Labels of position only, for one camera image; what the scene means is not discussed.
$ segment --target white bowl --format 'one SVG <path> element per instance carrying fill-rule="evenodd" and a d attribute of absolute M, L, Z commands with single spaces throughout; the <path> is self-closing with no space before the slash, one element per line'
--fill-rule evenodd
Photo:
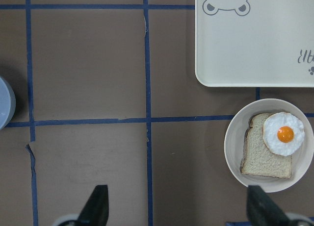
<path fill-rule="evenodd" d="M 0 129 L 5 127 L 15 111 L 15 96 L 9 83 L 0 76 Z"/>
<path fill-rule="evenodd" d="M 291 178 L 274 178 L 243 175 L 240 164 L 243 157 L 244 134 L 252 116 L 265 112 L 288 112 L 299 118 L 304 125 L 305 140 L 302 146 L 292 154 Z M 225 158 L 228 167 L 236 179 L 245 186 L 259 185 L 265 192 L 278 192 L 294 185 L 309 168 L 314 153 L 314 135 L 312 126 L 304 113 L 293 104 L 278 99 L 255 101 L 242 108 L 231 120 L 225 136 Z"/>

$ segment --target paw print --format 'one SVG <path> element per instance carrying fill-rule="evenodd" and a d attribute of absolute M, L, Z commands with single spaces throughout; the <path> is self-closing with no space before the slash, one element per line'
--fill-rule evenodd
<path fill-rule="evenodd" d="M 314 74 L 314 67 L 311 67 L 311 69 L 309 69 L 309 72 L 311 75 L 313 75 Z"/>
<path fill-rule="evenodd" d="M 248 0 L 205 0 L 203 10 L 208 15 L 214 15 L 219 10 L 234 10 L 238 15 L 244 16 L 250 12 Z"/>

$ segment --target blue grid line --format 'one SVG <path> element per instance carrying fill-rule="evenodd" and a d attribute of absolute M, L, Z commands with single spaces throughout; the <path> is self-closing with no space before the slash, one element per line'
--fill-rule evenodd
<path fill-rule="evenodd" d="M 201 122 L 201 121 L 221 121 L 232 120 L 234 115 L 221 116 L 194 116 L 194 117 L 155 117 L 152 122 Z"/>
<path fill-rule="evenodd" d="M 314 113 L 304 113 L 306 117 L 310 118 L 310 117 L 314 117 Z"/>
<path fill-rule="evenodd" d="M 0 4 L 0 9 L 25 9 L 24 4 Z"/>
<path fill-rule="evenodd" d="M 31 8 L 30 0 L 25 0 L 26 10 L 26 50 L 27 50 L 27 89 L 28 89 L 28 114 L 29 114 L 29 131 L 30 141 L 35 141 L 35 122 L 34 122 L 34 101 L 33 101 L 33 63 L 32 63 L 32 45 L 31 45 Z M 32 207 L 33 207 L 33 225 L 38 226 L 38 208 L 37 208 L 37 183 L 35 171 L 35 157 L 29 148 L 30 164 L 31 164 L 31 191 L 32 191 Z"/>
<path fill-rule="evenodd" d="M 5 127 L 29 127 L 30 122 L 10 122 Z"/>
<path fill-rule="evenodd" d="M 314 118 L 314 113 L 304 113 L 307 118 Z M 232 120 L 234 115 L 192 116 L 192 117 L 151 117 L 151 123 L 162 122 L 202 122 L 202 121 L 227 121 Z M 43 120 L 34 121 L 35 126 L 61 126 L 83 124 L 118 124 L 118 123 L 146 123 L 147 118 L 106 118 L 106 119 L 80 119 L 80 120 Z M 29 127 L 30 122 L 10 122 L 6 128 Z"/>
<path fill-rule="evenodd" d="M 0 9 L 190 9 L 184 4 L 0 4 Z"/>
<path fill-rule="evenodd" d="M 261 89 L 260 87 L 255 88 L 255 100 L 260 100 L 261 99 Z"/>
<path fill-rule="evenodd" d="M 60 126 L 60 125 L 83 125 L 83 124 L 118 124 L 118 123 L 145 123 L 146 118 L 128 119 L 84 119 L 84 120 L 48 120 L 35 121 L 35 126 Z"/>
<path fill-rule="evenodd" d="M 184 4 L 149 4 L 149 9 L 195 9 L 195 5 Z"/>
<path fill-rule="evenodd" d="M 31 9 L 143 9 L 142 4 L 32 4 Z"/>
<path fill-rule="evenodd" d="M 145 78 L 146 78 L 146 129 L 147 129 L 147 198 L 148 198 L 148 226 L 153 226 L 153 167 L 152 167 L 152 113 L 151 113 L 151 63 L 149 43 L 149 5 L 144 3 L 145 19 Z"/>
<path fill-rule="evenodd" d="M 251 223 L 248 221 L 247 222 L 234 222 L 234 223 L 227 222 L 226 226 L 251 226 Z"/>

